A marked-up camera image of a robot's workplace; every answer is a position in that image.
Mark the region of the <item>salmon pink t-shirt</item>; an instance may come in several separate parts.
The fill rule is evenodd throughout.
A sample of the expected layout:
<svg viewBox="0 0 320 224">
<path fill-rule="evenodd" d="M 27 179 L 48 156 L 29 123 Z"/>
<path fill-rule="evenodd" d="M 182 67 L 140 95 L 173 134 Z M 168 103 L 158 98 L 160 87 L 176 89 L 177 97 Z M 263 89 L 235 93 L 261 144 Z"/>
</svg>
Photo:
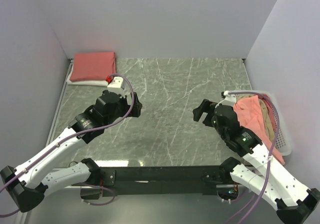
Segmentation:
<svg viewBox="0 0 320 224">
<path fill-rule="evenodd" d="M 239 95 L 233 105 L 233 110 L 237 114 L 239 124 L 253 131 L 265 146 L 270 149 L 273 142 L 269 140 L 265 132 L 259 99 L 262 98 L 253 94 Z"/>
</svg>

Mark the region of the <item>folded red t-shirt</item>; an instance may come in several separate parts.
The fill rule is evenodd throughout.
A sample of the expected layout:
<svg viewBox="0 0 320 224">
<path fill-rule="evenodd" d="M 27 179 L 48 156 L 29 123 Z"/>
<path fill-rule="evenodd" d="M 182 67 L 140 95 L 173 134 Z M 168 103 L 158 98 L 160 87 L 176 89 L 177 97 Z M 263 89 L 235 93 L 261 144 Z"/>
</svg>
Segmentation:
<svg viewBox="0 0 320 224">
<path fill-rule="evenodd" d="M 69 80 L 106 81 L 107 77 L 116 73 L 116 54 L 114 52 L 76 53 Z"/>
</svg>

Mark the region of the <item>white plastic laundry basket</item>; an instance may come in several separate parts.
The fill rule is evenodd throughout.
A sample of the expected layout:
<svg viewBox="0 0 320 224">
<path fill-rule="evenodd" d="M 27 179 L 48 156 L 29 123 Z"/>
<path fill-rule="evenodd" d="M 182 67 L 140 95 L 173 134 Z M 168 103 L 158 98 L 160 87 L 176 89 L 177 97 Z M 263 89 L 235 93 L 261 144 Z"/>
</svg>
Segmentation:
<svg viewBox="0 0 320 224">
<path fill-rule="evenodd" d="M 291 139 L 286 127 L 286 123 L 283 119 L 281 110 L 279 108 L 278 102 L 275 96 L 270 92 L 259 90 L 258 93 L 261 93 L 267 96 L 272 101 L 273 105 L 277 110 L 280 126 L 279 126 L 279 131 L 276 139 L 275 148 L 281 153 L 282 156 L 284 157 L 289 156 L 292 153 Z"/>
</svg>

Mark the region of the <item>beige t-shirt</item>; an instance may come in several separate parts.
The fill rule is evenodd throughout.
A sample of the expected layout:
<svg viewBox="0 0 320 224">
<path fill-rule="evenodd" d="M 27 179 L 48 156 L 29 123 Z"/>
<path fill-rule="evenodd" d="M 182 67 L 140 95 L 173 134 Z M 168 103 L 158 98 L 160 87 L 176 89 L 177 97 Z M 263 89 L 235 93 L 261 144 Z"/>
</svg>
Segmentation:
<svg viewBox="0 0 320 224">
<path fill-rule="evenodd" d="M 262 112 L 265 134 L 269 138 L 269 140 L 273 142 L 275 139 L 276 131 L 276 121 L 273 110 L 269 103 L 264 99 L 259 98 L 259 105 Z"/>
</svg>

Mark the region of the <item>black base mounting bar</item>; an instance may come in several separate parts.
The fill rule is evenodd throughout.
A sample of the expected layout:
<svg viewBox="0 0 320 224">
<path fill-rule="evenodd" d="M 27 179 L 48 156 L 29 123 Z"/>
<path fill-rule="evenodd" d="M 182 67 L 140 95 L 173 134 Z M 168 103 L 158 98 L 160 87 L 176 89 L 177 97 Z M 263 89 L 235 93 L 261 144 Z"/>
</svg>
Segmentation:
<svg viewBox="0 0 320 224">
<path fill-rule="evenodd" d="M 111 189 L 120 195 L 203 194 L 238 185 L 218 165 L 102 167 L 85 184 Z"/>
</svg>

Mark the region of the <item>folded white t-shirt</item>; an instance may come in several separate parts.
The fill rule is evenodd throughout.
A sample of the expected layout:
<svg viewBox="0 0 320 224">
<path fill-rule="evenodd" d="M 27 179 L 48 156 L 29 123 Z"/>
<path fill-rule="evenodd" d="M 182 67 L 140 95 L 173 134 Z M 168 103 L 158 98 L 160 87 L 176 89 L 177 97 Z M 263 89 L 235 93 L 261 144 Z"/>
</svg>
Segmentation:
<svg viewBox="0 0 320 224">
<path fill-rule="evenodd" d="M 108 82 L 105 80 L 83 80 L 83 81 L 71 81 L 71 75 L 74 69 L 74 60 L 70 60 L 71 69 L 67 76 L 66 82 L 68 85 L 75 85 L 75 86 L 97 86 L 97 87 L 107 87 Z"/>
</svg>

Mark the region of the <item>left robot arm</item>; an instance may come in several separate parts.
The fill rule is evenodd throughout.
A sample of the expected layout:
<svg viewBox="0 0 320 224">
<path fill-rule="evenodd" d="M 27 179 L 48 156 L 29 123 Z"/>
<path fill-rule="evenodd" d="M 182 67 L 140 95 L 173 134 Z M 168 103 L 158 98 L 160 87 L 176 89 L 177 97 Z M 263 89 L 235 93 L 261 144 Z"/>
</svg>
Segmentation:
<svg viewBox="0 0 320 224">
<path fill-rule="evenodd" d="M 127 117 L 138 118 L 142 104 L 136 92 L 127 97 L 104 90 L 95 104 L 78 114 L 63 132 L 37 155 L 23 164 L 6 166 L 0 172 L 4 189 L 18 207 L 26 213 L 38 206 L 45 197 L 73 184 L 100 185 L 104 172 L 91 159 L 85 158 L 69 168 L 53 172 L 53 168 L 65 156 L 89 144 Z"/>
</svg>

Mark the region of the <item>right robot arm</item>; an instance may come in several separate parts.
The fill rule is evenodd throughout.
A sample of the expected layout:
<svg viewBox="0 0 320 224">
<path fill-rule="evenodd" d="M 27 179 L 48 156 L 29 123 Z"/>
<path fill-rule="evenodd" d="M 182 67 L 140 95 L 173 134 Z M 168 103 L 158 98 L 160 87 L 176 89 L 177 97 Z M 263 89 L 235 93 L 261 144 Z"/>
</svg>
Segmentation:
<svg viewBox="0 0 320 224">
<path fill-rule="evenodd" d="M 215 128 L 227 147 L 256 169 L 252 172 L 230 157 L 220 165 L 222 182 L 234 181 L 257 194 L 275 209 L 284 224 L 304 223 L 320 202 L 319 190 L 302 184 L 270 156 L 262 140 L 240 125 L 233 107 L 204 99 L 192 113 L 195 122 L 206 113 L 203 124 Z"/>
</svg>

